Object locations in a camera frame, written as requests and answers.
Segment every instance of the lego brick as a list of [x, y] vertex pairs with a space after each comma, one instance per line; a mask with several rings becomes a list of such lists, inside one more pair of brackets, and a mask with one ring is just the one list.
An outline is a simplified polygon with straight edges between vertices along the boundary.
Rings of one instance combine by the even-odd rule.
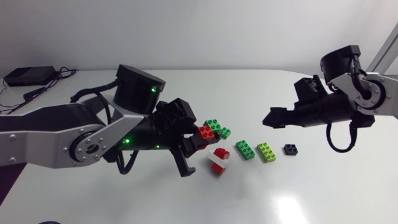
[[203, 139], [206, 139], [207, 141], [213, 140], [215, 136], [209, 126], [198, 127], [198, 130], [195, 134]]
[[229, 135], [231, 134], [231, 130], [229, 130], [228, 128], [222, 128], [218, 134], [223, 139], [227, 139], [229, 137]]
[[203, 125], [209, 126], [214, 133], [219, 133], [219, 131], [221, 130], [221, 125], [218, 124], [218, 121], [216, 119], [207, 120]]
[[256, 155], [245, 140], [238, 141], [236, 143], [236, 148], [239, 150], [245, 160], [251, 159], [254, 157], [254, 155]]
[[299, 153], [296, 148], [296, 145], [293, 145], [293, 144], [286, 144], [284, 147], [284, 150], [285, 150], [285, 154], [288, 156], [295, 156], [295, 155], [297, 155], [297, 153]]
[[217, 148], [216, 151], [214, 151], [214, 155], [218, 156], [221, 159], [229, 159], [229, 152], [223, 148]]
[[220, 167], [216, 163], [213, 163], [213, 165], [211, 166], [211, 169], [213, 169], [219, 175], [223, 174], [223, 172], [225, 171], [225, 168]]
[[257, 145], [257, 150], [263, 158], [264, 162], [272, 162], [276, 160], [276, 155], [272, 152], [271, 148], [267, 143], [261, 143]]
[[226, 168], [228, 165], [228, 161], [226, 159], [221, 159], [218, 156], [214, 155], [214, 152], [209, 151], [207, 154], [207, 158], [209, 158], [211, 161], [215, 162], [217, 165], [219, 165], [222, 168]]

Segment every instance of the cable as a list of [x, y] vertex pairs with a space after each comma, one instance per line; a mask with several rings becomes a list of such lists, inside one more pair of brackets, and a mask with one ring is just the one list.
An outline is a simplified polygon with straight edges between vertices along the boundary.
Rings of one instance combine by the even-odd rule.
[[4, 80], [2, 80], [2, 85], [4, 86], [4, 88], [0, 91], [0, 94], [7, 88], [6, 85], [4, 84]]
[[351, 136], [351, 143], [349, 144], [349, 146], [346, 149], [338, 149], [331, 141], [331, 137], [330, 137], [330, 131], [331, 131], [331, 123], [328, 123], [328, 125], [326, 126], [326, 138], [328, 140], [329, 146], [336, 152], [339, 153], [345, 153], [345, 152], [349, 152], [354, 146], [355, 146], [355, 142], [356, 142], [356, 138], [358, 136], [358, 130], [357, 128], [355, 128], [352, 125], [352, 122], [349, 124], [349, 135]]
[[109, 125], [112, 123], [112, 117], [111, 117], [111, 111], [109, 110], [109, 105], [101, 93], [95, 93], [95, 94], [98, 96], [99, 100], [101, 100], [102, 104], [104, 104], [106, 119], [108, 120], [108, 125]]
[[353, 85], [358, 91], [362, 98], [365, 100], [368, 100], [372, 97], [372, 93], [370, 91], [365, 90], [365, 88], [361, 85], [359, 82], [359, 74], [362, 73], [363, 75], [368, 75], [366, 72], [357, 66], [357, 62], [359, 63], [358, 56], [354, 55], [354, 57], [351, 59], [351, 81], [353, 82]]
[[116, 159], [116, 163], [118, 165], [118, 169], [121, 174], [126, 175], [130, 172], [132, 166], [134, 165], [134, 162], [136, 161], [138, 152], [139, 151], [134, 151], [132, 154], [130, 154], [131, 157], [126, 166], [124, 166], [124, 158], [122, 151], [118, 152], [118, 159]]
[[99, 93], [99, 92], [102, 92], [105, 90], [110, 90], [110, 89], [116, 87], [118, 84], [119, 84], [119, 80], [116, 79], [115, 81], [113, 81], [107, 85], [80, 90], [74, 96], [72, 96], [70, 98], [70, 102], [76, 103], [82, 96], [93, 94], [93, 93]]
[[[42, 90], [40, 90], [38, 93], [35, 93], [34, 95], [32, 95], [31, 98], [29, 98], [28, 100], [25, 100], [25, 102], [19, 103], [19, 104], [16, 104], [16, 105], [12, 105], [12, 106], [4, 106], [4, 105], [0, 104], [0, 106], [6, 107], [6, 108], [12, 108], [12, 107], [16, 106], [15, 108], [11, 109], [10, 112], [7, 113], [7, 114], [11, 114], [14, 111], [18, 110], [19, 108], [21, 108], [21, 107], [25, 106], [26, 104], [30, 103], [32, 100], [34, 100], [37, 97], [39, 97], [41, 94], [46, 92], [49, 88], [52, 88], [53, 86], [55, 86], [55, 84], [57, 84], [59, 80], [65, 79], [65, 78], [69, 78], [72, 75], [76, 74], [77, 71], [78, 71], [77, 69], [69, 69], [67, 67], [62, 67], [57, 72], [57, 74], [52, 78], [52, 80], [44, 88], [42, 87]], [[62, 76], [62, 74], [65, 73], [65, 72], [70, 72], [70, 74], [66, 75], [66, 76]]]

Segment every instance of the green lego brick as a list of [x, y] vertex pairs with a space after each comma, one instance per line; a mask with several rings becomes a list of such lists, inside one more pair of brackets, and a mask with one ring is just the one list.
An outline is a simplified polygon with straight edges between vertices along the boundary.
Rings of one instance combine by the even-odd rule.
[[227, 139], [229, 137], [229, 135], [231, 134], [231, 130], [229, 130], [228, 128], [223, 128], [221, 129], [219, 135], [223, 138], [223, 139]]
[[257, 145], [259, 154], [264, 159], [264, 162], [272, 162], [276, 160], [276, 155], [272, 152], [271, 148], [267, 143], [261, 143]]
[[218, 121], [216, 119], [207, 120], [203, 125], [209, 126], [214, 133], [219, 133], [219, 131], [221, 130], [221, 125], [218, 124]]
[[251, 159], [256, 155], [245, 140], [238, 141], [236, 143], [236, 148], [238, 148], [245, 160]]

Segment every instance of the silver arm segment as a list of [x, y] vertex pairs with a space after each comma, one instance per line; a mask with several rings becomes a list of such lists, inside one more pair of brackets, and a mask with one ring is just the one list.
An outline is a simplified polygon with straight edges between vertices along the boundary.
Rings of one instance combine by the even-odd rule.
[[349, 73], [340, 75], [330, 81], [358, 104], [356, 109], [362, 114], [391, 115], [398, 119], [398, 80], [378, 73], [368, 73], [366, 77], [362, 76], [359, 82], [365, 90], [371, 92], [370, 99], [362, 98], [361, 94], [353, 86]]
[[[90, 124], [61, 131], [0, 132], [0, 166], [28, 162], [50, 168], [65, 168], [88, 166], [98, 162], [107, 150], [144, 118], [141, 114], [116, 105], [110, 96], [105, 98], [115, 109], [114, 121], [108, 126]], [[82, 104], [98, 113], [103, 109], [103, 105], [98, 102], [96, 96]], [[82, 136], [83, 138], [72, 148], [72, 143]]]

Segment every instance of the white table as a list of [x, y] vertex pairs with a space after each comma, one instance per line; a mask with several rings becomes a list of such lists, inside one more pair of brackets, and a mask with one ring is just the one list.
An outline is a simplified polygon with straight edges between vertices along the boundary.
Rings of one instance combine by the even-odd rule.
[[[272, 129], [262, 125], [271, 106], [293, 108], [293, 84], [304, 75], [275, 70], [150, 70], [167, 84], [160, 99], [191, 105], [197, 125], [216, 118], [232, 130], [207, 147], [232, 153], [221, 176], [210, 169], [207, 150], [189, 160], [197, 171], [181, 178], [169, 151], [142, 151], [128, 175], [106, 161], [84, 167], [48, 169], [28, 164], [0, 207], [1, 223], [396, 223], [398, 220], [398, 123], [377, 117], [360, 129], [349, 153], [332, 151], [325, 126]], [[109, 83], [116, 71], [78, 72], [16, 111], [68, 103], [82, 88]], [[6, 90], [11, 105], [37, 87]], [[332, 138], [349, 143], [348, 123], [335, 124]], [[277, 160], [263, 163], [258, 152], [244, 161], [234, 148], [268, 142]], [[297, 156], [282, 147], [296, 144]]]

